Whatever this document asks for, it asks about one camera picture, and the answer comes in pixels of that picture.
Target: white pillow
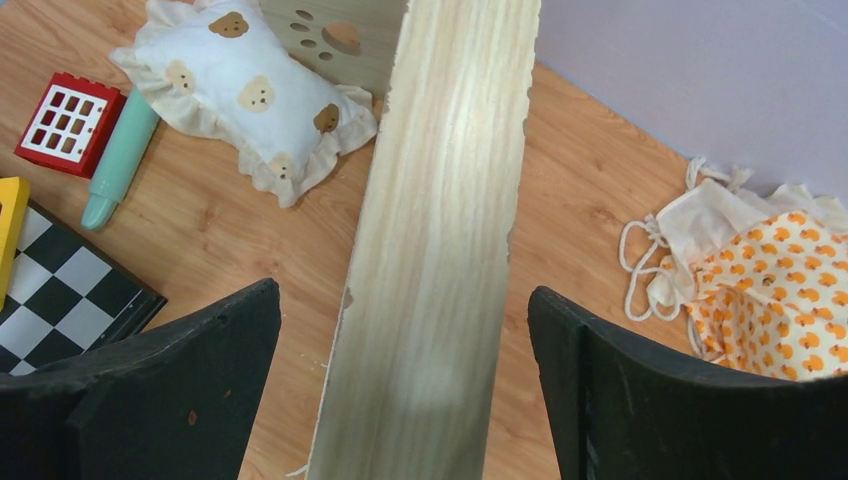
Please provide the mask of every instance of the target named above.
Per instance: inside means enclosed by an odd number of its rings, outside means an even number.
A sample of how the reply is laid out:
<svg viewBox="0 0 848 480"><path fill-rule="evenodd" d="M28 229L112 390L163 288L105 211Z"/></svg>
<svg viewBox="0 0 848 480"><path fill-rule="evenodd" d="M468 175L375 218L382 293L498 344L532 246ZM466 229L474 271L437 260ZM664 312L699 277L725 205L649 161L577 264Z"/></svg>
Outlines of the white pillow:
<svg viewBox="0 0 848 480"><path fill-rule="evenodd" d="M147 14L111 60L173 128L235 146L239 171L281 207L376 135L371 95L291 58L256 0L149 0Z"/></svg>

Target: green marker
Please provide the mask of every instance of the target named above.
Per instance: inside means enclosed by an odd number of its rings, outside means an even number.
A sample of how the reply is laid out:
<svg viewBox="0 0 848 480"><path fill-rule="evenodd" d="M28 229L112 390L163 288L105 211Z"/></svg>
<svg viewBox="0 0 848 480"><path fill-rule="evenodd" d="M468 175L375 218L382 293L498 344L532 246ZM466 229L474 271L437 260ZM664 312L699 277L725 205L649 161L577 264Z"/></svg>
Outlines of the green marker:
<svg viewBox="0 0 848 480"><path fill-rule="evenodd" d="M99 230L112 217L130 188L158 123L159 115L133 87L88 185L91 196L82 214L83 228Z"/></svg>

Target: white wall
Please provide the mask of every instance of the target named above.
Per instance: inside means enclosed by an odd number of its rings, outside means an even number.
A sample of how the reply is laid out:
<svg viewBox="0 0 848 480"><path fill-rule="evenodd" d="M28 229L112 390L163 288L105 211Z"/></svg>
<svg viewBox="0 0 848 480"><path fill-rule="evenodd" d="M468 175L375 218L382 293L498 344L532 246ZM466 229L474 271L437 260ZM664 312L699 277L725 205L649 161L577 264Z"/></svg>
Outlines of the white wall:
<svg viewBox="0 0 848 480"><path fill-rule="evenodd" d="M848 204L848 1L545 0L537 52L683 155Z"/></svg>

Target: yellow plastic object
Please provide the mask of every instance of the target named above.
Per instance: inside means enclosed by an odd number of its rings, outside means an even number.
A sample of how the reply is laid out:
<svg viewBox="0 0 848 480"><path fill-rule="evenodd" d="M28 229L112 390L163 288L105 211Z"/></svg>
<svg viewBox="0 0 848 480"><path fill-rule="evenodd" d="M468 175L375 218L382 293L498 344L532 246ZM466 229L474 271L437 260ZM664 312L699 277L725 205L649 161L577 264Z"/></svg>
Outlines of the yellow plastic object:
<svg viewBox="0 0 848 480"><path fill-rule="evenodd" d="M21 177L0 178L0 310L6 303L28 201L29 182Z"/></svg>

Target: wooden table surface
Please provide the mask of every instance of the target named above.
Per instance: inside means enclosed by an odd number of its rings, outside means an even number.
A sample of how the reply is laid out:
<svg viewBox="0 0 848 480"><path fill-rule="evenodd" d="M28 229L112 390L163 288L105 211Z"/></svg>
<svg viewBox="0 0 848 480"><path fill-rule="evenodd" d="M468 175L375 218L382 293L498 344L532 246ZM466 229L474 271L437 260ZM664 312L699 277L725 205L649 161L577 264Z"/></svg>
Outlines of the wooden table surface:
<svg viewBox="0 0 848 480"><path fill-rule="evenodd" d="M236 169L236 151L159 125L127 199L107 227L84 231L87 181L12 152L55 71L129 91L109 52L132 42L142 0L10 0L0 7L0 176L125 265L169 304L150 328L263 277L283 295L283 327L241 478L285 478L306 461L373 144L296 208L281 210ZM559 478L526 305L547 285L631 330L689 352L681 320L628 321L621 229L683 192L677 154L558 77L534 72L527 149L485 478ZM635 261L647 241L634 235Z"/></svg>

